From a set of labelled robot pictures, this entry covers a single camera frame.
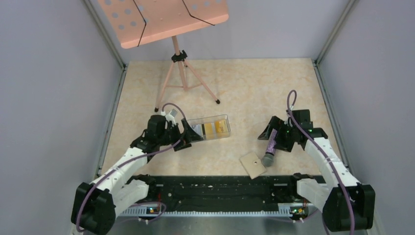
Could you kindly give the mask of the purple glitter microphone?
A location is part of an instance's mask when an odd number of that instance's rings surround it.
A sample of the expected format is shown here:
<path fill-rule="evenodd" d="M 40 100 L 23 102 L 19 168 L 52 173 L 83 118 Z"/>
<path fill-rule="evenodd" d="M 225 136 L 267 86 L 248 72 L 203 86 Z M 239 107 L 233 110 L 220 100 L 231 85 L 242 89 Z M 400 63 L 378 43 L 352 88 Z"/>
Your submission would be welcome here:
<path fill-rule="evenodd" d="M 265 167 L 270 167 L 273 165 L 275 160 L 275 152 L 276 152 L 276 136 L 277 136 L 277 130 L 272 129 L 269 137 L 269 142 L 265 151 L 264 156 L 261 159 L 262 164 Z"/>

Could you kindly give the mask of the clear plastic card box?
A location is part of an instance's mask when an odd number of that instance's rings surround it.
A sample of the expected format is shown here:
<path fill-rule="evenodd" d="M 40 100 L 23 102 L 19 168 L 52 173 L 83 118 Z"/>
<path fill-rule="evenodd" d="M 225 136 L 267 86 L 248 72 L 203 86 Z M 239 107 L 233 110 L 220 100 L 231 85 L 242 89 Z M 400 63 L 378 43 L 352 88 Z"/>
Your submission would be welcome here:
<path fill-rule="evenodd" d="M 190 119 L 187 121 L 191 129 L 202 137 L 203 141 L 228 138 L 231 128 L 228 115 L 218 115 Z"/>

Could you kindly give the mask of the yellow credit card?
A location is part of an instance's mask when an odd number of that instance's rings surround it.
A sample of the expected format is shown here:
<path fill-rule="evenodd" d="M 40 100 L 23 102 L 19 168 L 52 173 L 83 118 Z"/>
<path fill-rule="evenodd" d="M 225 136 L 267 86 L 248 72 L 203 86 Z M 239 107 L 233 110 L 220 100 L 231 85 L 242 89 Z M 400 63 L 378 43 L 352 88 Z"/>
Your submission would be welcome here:
<path fill-rule="evenodd" d="M 229 136 L 229 129 L 225 119 L 203 124 L 207 139 L 218 139 Z"/>

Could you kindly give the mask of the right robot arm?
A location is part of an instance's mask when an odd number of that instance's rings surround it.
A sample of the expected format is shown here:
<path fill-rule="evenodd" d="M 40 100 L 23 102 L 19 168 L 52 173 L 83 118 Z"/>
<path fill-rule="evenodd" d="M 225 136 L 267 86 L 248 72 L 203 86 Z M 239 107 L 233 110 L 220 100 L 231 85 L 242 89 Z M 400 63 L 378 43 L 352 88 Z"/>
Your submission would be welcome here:
<path fill-rule="evenodd" d="M 368 230 L 373 227 L 375 191 L 362 184 L 333 150 L 326 132 L 314 127 L 308 109 L 287 111 L 287 120 L 271 117 L 258 140 L 267 140 L 264 166 L 272 164 L 276 151 L 291 152 L 301 146 L 312 157 L 325 181 L 322 186 L 309 174 L 290 176 L 287 196 L 294 202 L 306 199 L 323 216 L 331 232 Z"/>

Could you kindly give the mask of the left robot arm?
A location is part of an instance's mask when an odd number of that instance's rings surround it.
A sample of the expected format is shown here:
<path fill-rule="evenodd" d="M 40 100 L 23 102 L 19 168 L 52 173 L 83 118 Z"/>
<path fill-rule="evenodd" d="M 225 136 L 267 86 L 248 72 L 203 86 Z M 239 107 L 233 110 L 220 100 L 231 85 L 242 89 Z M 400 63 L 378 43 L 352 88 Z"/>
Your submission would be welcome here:
<path fill-rule="evenodd" d="M 155 200 L 157 189 L 150 181 L 136 179 L 133 174 L 162 153 L 162 146 L 166 147 L 164 151 L 179 151 L 191 147 L 193 142 L 203 141 L 203 136 L 191 128 L 186 118 L 181 122 L 183 131 L 172 115 L 152 115 L 146 129 L 109 170 L 91 183 L 78 186 L 71 222 L 79 233 L 105 235 L 116 218 L 135 202 Z"/>

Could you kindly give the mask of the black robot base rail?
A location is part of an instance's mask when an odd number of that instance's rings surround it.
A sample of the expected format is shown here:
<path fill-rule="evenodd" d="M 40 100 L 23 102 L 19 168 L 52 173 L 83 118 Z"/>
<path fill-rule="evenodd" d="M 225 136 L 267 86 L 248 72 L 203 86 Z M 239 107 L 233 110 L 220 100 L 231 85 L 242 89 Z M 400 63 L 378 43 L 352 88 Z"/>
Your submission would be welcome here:
<path fill-rule="evenodd" d="M 277 212 L 284 203 L 310 203 L 292 189 L 291 176 L 150 176 L 138 175 L 149 185 L 139 202 L 162 202 L 167 212 Z"/>

